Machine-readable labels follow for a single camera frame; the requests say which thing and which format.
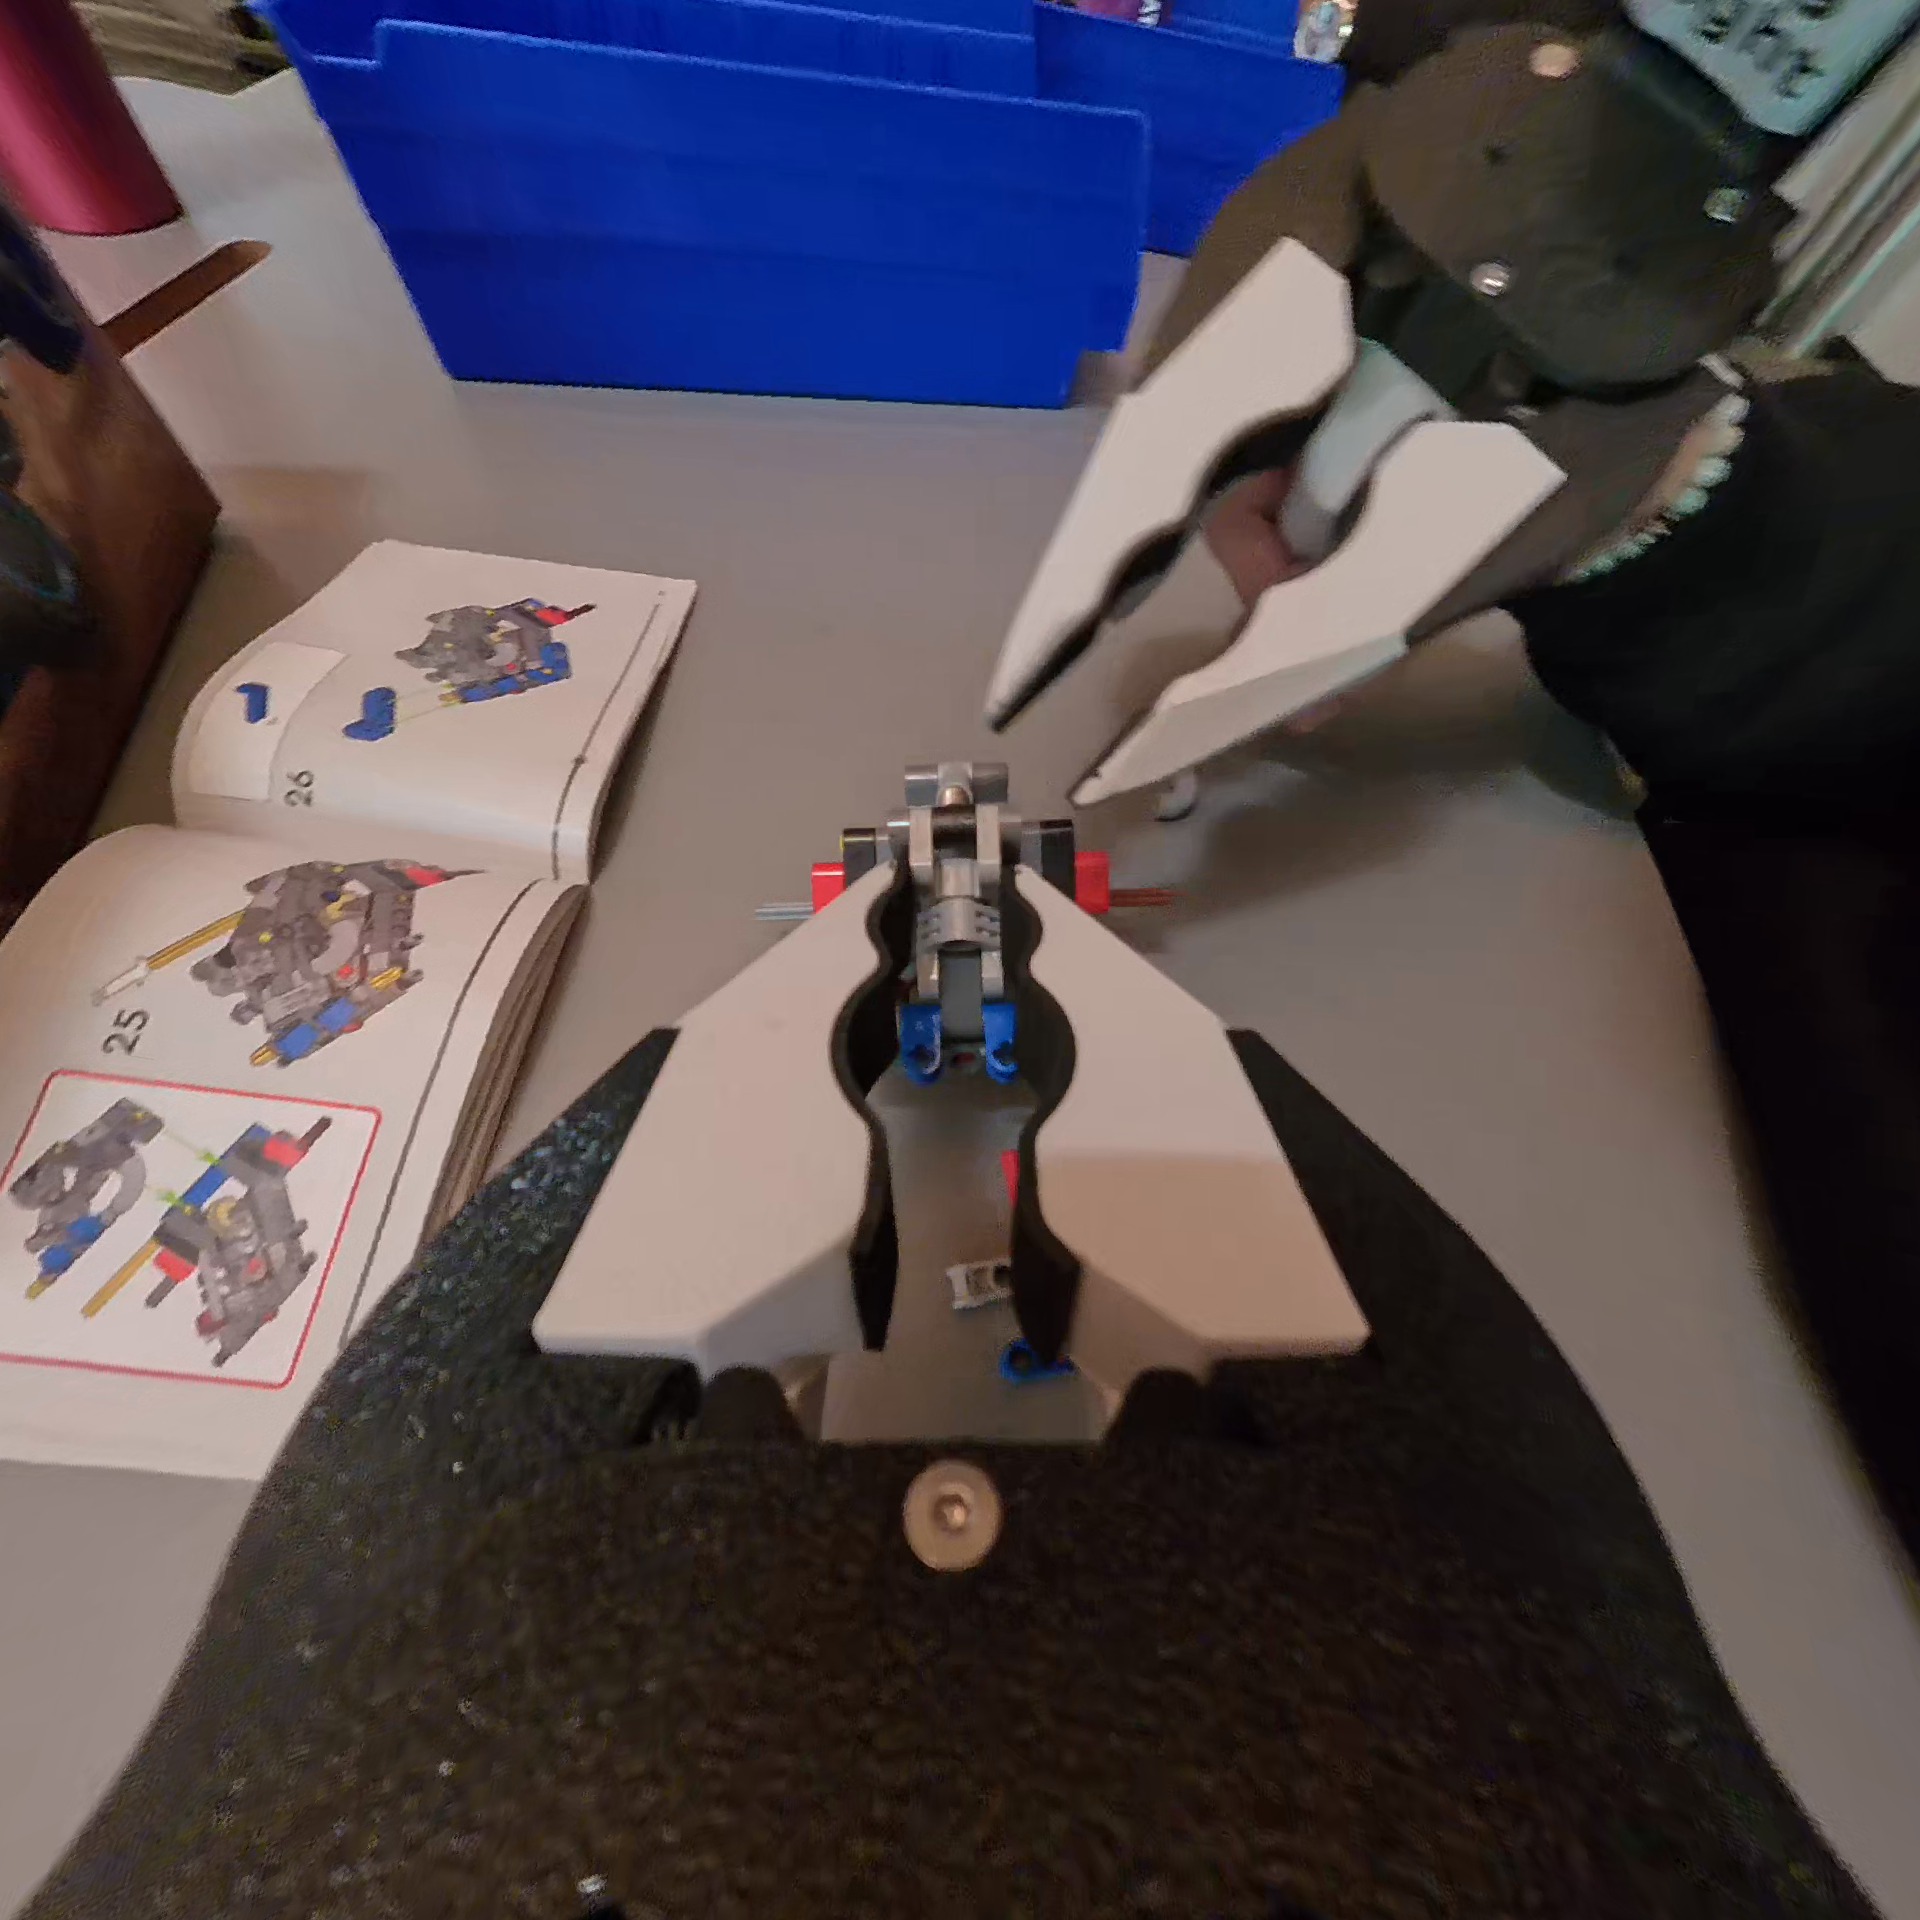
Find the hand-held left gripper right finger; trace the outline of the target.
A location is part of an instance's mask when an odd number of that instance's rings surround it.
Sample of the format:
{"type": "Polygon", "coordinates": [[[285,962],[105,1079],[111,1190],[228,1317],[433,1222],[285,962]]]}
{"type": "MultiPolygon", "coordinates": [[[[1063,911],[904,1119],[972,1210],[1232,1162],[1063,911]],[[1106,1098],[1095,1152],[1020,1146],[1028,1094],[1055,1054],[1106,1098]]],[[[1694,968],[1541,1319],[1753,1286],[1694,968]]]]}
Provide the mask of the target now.
{"type": "Polygon", "coordinates": [[[1037,871],[1009,889],[1009,1280],[1037,1362],[1116,1414],[1142,1376],[1342,1359],[1369,1321],[1265,1114],[1246,1047],[1037,871]]]}

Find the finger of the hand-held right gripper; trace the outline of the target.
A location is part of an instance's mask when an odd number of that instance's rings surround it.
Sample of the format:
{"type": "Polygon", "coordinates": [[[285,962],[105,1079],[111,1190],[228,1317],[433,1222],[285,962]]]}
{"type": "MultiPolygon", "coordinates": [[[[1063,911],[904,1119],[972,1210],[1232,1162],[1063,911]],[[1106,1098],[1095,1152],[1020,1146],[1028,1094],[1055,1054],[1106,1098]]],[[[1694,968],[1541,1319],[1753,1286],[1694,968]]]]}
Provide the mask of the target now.
{"type": "Polygon", "coordinates": [[[1183,775],[1392,665],[1562,481],[1510,422],[1412,424],[1374,467],[1342,544],[1269,587],[1217,658],[1164,686],[1071,805],[1183,775]]]}
{"type": "Polygon", "coordinates": [[[1000,639],[982,717],[1005,730],[1136,591],[1152,591],[1215,495],[1289,465],[1345,385],[1350,285],[1287,237],[1119,395],[1000,639]]]}

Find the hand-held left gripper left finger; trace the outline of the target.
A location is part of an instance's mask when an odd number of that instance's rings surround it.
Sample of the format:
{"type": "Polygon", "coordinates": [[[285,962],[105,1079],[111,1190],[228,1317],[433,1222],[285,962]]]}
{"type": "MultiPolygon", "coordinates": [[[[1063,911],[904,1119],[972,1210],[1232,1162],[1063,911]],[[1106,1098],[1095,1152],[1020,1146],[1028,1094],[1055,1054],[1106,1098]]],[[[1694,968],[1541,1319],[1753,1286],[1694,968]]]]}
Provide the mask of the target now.
{"type": "Polygon", "coordinates": [[[840,1019],[887,979],[876,866],[671,1027],[533,1339],[562,1359],[759,1369],[808,1440],[831,1357],[868,1345],[855,1254],[890,1179],[840,1019]]]}

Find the grey and blue lego model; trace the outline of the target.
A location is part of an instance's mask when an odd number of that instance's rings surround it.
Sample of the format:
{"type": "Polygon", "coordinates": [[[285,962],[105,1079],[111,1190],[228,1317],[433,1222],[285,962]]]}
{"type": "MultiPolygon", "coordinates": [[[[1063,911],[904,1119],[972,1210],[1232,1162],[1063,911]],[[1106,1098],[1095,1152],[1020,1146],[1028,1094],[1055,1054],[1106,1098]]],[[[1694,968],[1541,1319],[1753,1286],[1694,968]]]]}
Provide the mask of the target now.
{"type": "Polygon", "coordinates": [[[801,923],[887,863],[908,871],[896,1056],[919,1085],[949,1072],[982,1072],[998,1085],[1016,1079],[1016,1003],[1000,937],[1014,866],[1040,872],[1097,918],[1164,910],[1177,898],[1166,885],[1116,885],[1109,853],[1080,847],[1070,818],[1022,815],[1004,761],[937,759],[904,767],[902,807],[885,825],[840,832],[837,859],[812,866],[807,898],[759,902],[753,918],[801,923]]]}

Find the person's right forearm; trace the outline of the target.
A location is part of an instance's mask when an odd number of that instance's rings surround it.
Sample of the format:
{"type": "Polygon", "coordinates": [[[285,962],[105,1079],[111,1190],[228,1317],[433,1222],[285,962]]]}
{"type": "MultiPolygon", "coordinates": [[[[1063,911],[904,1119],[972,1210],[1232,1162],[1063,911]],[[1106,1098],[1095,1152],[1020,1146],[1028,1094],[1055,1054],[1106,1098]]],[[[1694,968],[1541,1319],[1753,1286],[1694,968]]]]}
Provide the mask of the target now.
{"type": "Polygon", "coordinates": [[[1918,389],[1753,389],[1688,494],[1505,611],[1656,809],[1912,827],[1918,389]]]}

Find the open lego instruction booklet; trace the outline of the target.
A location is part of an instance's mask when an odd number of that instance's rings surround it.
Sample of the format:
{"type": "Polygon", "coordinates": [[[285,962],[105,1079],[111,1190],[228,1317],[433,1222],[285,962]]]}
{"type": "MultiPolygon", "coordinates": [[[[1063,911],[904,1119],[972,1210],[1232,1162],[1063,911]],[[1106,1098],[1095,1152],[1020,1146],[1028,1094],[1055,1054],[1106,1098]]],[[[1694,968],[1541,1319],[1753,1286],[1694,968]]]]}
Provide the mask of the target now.
{"type": "Polygon", "coordinates": [[[480,1184],[697,583],[376,541],[1,951],[1,1455],[257,1480],[480,1184]]]}

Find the lego set cardboard box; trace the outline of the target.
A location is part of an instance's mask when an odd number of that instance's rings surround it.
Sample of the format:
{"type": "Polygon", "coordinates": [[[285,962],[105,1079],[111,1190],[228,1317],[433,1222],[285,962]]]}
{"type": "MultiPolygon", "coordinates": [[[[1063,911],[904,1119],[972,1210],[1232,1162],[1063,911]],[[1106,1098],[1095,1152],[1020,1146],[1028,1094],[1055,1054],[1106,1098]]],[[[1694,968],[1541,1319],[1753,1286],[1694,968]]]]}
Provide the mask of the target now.
{"type": "Polygon", "coordinates": [[[72,295],[1,209],[1,927],[81,845],[218,503],[72,295]]]}

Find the person's right hand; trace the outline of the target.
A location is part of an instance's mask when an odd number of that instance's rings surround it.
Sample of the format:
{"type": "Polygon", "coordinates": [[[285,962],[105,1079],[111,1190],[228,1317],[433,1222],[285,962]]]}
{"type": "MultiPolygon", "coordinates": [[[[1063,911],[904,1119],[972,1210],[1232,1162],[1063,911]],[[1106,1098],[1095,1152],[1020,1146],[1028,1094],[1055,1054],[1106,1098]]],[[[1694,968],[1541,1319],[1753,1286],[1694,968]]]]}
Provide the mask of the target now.
{"type": "Polygon", "coordinates": [[[1279,526],[1290,485],[1293,467],[1247,473],[1217,498],[1206,518],[1206,547],[1246,607],[1306,566],[1279,526]]]}

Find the blue plastic bin with tag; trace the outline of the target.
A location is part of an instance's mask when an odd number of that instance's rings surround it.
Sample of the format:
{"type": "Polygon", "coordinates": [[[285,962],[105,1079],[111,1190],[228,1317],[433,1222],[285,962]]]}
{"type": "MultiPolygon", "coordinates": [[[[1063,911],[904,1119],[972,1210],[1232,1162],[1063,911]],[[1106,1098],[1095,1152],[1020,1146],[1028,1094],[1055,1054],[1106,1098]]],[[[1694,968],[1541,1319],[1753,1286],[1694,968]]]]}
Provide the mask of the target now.
{"type": "Polygon", "coordinates": [[[1034,3],[1040,96],[1144,122],[1142,247],[1189,256],[1264,159],[1329,118],[1349,71],[1301,56],[1298,2],[1034,3]]]}

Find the stacked blue plastic bins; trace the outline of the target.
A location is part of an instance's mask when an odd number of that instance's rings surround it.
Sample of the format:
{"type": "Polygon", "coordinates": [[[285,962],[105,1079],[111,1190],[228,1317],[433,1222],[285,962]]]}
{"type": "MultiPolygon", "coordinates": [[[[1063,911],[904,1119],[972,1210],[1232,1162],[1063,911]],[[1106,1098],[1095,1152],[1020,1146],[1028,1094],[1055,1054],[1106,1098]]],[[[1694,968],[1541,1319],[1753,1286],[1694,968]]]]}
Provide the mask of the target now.
{"type": "Polygon", "coordinates": [[[1136,310],[1137,112],[1030,29],[260,3],[449,376],[1055,408],[1136,310]]]}

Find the magenta cylinder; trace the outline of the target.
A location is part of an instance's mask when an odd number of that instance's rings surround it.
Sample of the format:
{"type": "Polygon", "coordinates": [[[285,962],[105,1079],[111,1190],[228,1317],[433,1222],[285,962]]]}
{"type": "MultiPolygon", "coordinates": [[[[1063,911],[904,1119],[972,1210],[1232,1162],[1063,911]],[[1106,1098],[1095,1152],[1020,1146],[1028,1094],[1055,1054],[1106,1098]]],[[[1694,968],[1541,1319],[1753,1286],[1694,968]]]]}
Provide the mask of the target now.
{"type": "Polygon", "coordinates": [[[143,232],[181,200],[66,2],[1,2],[1,177],[29,223],[143,232]]]}

